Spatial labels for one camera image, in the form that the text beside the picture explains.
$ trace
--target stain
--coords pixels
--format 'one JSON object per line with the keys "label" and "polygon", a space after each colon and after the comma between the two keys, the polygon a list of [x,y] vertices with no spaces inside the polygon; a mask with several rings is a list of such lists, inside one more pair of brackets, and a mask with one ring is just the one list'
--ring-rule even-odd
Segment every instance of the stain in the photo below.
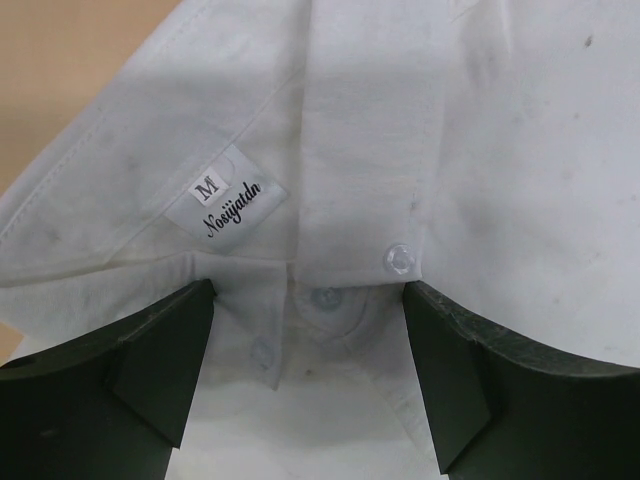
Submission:
{"label": "stain", "polygon": [[495,231],[499,216],[481,198],[460,198],[457,207],[460,219],[471,235],[481,237]]}
{"label": "stain", "polygon": [[98,144],[103,148],[107,148],[107,147],[109,147],[109,146],[111,146],[113,144],[115,139],[116,139],[116,136],[115,136],[115,134],[113,132],[106,131],[98,139]]}
{"label": "stain", "polygon": [[57,428],[51,428],[49,430],[43,430],[42,432],[40,432],[40,436],[42,438],[53,438],[56,435],[58,435],[59,431]]}
{"label": "stain", "polygon": [[60,240],[62,240],[60,233],[53,226],[46,226],[43,233],[49,243],[58,243]]}
{"label": "stain", "polygon": [[467,78],[476,88],[490,87],[500,76],[500,58],[495,46],[487,38],[471,35],[464,38]]}
{"label": "stain", "polygon": [[593,262],[598,260],[600,257],[602,257],[602,253],[601,252],[595,252],[593,254],[593,256],[589,259],[589,264],[593,264]]}
{"label": "stain", "polygon": [[125,165],[128,173],[135,173],[138,170],[140,170],[140,163],[135,157],[131,155],[127,155],[127,158],[125,160]]}
{"label": "stain", "polygon": [[535,118],[536,100],[533,98],[533,96],[526,93],[522,95],[521,102],[522,102],[521,103],[522,112],[525,114],[525,116],[527,116],[528,118]]}

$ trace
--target clothing tag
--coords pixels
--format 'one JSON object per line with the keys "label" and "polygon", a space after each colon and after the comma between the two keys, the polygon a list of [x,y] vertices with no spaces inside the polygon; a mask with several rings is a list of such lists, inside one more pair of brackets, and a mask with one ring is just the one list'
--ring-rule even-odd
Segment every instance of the clothing tag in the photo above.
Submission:
{"label": "clothing tag", "polygon": [[164,215],[217,252],[228,253],[287,196],[280,185],[231,146]]}
{"label": "clothing tag", "polygon": [[189,188],[189,193],[196,197],[198,201],[208,207],[224,195],[229,189],[229,185],[220,178],[218,172],[213,167],[207,168],[207,170],[200,175],[200,178]]}

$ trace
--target shirt button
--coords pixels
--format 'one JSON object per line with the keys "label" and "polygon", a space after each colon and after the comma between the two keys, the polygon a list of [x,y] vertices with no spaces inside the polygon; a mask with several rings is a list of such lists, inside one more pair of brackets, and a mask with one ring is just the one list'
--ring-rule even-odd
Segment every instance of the shirt button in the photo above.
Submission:
{"label": "shirt button", "polygon": [[405,244],[394,245],[384,256],[384,265],[387,270],[394,272],[397,275],[406,275],[409,273],[414,265],[416,259],[413,256],[411,247]]}
{"label": "shirt button", "polygon": [[311,292],[311,301],[320,310],[333,312],[342,304],[342,290],[336,288],[316,288]]}

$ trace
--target brand label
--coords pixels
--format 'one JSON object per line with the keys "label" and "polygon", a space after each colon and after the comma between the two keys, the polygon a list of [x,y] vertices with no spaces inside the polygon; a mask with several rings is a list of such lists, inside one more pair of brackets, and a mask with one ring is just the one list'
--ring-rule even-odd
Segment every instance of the brand label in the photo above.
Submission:
{"label": "brand label", "polygon": [[236,147],[218,157],[165,217],[228,253],[287,198],[287,193]]}
{"label": "brand label", "polygon": [[242,212],[243,208],[248,207],[249,202],[262,191],[262,187],[257,183],[254,183],[251,187],[247,185],[247,182],[242,182],[242,185],[244,185],[244,192],[240,192],[238,198],[235,200],[227,200],[227,202],[222,205],[223,213],[220,214],[220,218],[216,218],[214,214],[210,213],[207,218],[203,220],[203,223],[209,229],[209,238],[214,238],[214,235],[220,233],[229,222],[240,225],[242,223],[242,215],[240,212]]}

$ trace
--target white fabric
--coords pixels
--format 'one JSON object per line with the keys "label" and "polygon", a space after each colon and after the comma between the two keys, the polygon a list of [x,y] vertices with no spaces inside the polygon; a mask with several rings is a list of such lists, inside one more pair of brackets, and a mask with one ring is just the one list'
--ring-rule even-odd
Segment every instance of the white fabric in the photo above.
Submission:
{"label": "white fabric", "polygon": [[454,23],[425,281],[640,366],[640,4],[480,1]]}
{"label": "white fabric", "polygon": [[[298,280],[342,287],[422,277],[419,212],[441,136],[446,14],[442,1],[314,3]],[[417,258],[402,279],[383,264],[395,243]]]}
{"label": "white fabric", "polygon": [[[436,479],[403,282],[640,366],[638,19],[632,0],[187,0],[0,201],[0,318],[27,352],[211,278],[170,479]],[[289,197],[222,256],[163,213],[231,145]],[[317,287],[349,288],[323,308]]]}

